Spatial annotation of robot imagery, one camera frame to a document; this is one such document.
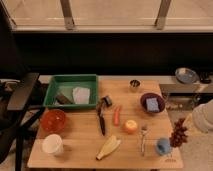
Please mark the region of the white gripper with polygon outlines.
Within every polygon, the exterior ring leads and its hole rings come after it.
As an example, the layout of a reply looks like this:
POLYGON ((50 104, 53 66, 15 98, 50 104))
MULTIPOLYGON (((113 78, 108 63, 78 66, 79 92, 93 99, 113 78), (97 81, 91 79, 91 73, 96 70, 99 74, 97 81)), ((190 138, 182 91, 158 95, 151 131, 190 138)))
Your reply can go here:
POLYGON ((197 106, 192 114, 187 115, 183 126, 191 128, 193 123, 203 133, 213 132, 213 105, 201 104, 197 106))

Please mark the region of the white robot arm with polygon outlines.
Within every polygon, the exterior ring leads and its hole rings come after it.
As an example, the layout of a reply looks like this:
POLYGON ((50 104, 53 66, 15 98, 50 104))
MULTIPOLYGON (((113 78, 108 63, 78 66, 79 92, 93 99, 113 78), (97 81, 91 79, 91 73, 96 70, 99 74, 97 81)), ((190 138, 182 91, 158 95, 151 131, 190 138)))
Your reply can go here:
POLYGON ((187 115, 183 126, 187 128, 186 134, 189 136, 213 133, 213 99, 195 107, 187 115))

